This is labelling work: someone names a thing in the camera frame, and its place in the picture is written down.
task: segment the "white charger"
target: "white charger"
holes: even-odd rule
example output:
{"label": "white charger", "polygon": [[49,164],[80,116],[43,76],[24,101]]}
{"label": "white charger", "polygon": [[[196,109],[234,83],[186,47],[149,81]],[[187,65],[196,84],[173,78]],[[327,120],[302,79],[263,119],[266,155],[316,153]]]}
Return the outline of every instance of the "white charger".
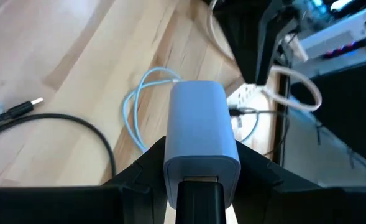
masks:
{"label": "white charger", "polygon": [[239,178],[240,162],[226,94],[213,81],[177,83],[169,102],[163,173],[172,208],[178,184],[187,177],[216,177],[228,208]]}

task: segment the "power outlet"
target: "power outlet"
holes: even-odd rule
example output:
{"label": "power outlet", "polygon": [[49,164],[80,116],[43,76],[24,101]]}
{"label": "power outlet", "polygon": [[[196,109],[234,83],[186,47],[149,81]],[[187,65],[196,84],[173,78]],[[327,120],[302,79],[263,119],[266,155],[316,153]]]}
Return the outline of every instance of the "power outlet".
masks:
{"label": "power outlet", "polygon": [[[227,104],[236,108],[250,107],[253,104],[250,102],[256,99],[255,96],[260,94],[260,91],[260,87],[254,84],[246,84],[239,79],[226,88]],[[243,140],[251,132],[255,122],[256,117],[254,114],[231,118],[235,139],[238,141]]]}

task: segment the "wooden desk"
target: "wooden desk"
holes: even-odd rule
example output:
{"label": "wooden desk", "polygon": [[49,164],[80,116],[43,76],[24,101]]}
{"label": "wooden desk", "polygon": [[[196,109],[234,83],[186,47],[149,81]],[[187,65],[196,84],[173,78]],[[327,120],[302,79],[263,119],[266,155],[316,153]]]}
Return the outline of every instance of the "wooden desk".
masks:
{"label": "wooden desk", "polygon": [[[93,123],[114,148],[120,172],[141,154],[121,104],[145,71],[163,65],[184,79],[225,86],[240,76],[208,42],[205,16],[199,0],[0,0],[0,102],[8,108],[44,97],[35,113]],[[148,146],[166,133],[170,88],[142,92],[139,124]],[[267,142],[263,147],[272,136],[266,120],[266,134],[255,136],[257,145]],[[76,124],[36,121],[0,135],[0,186],[97,185],[108,178],[104,146]]]}

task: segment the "blue light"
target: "blue light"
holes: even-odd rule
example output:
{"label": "blue light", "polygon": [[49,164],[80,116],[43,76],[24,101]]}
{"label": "blue light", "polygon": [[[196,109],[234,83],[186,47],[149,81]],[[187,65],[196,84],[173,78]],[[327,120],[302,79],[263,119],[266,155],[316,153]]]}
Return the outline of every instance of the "blue light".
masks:
{"label": "blue light", "polygon": [[321,13],[325,13],[326,12],[326,6],[319,7],[319,10],[321,11]]}
{"label": "blue light", "polygon": [[322,2],[322,0],[313,0],[313,3],[315,6],[319,7],[322,6],[324,3]]}

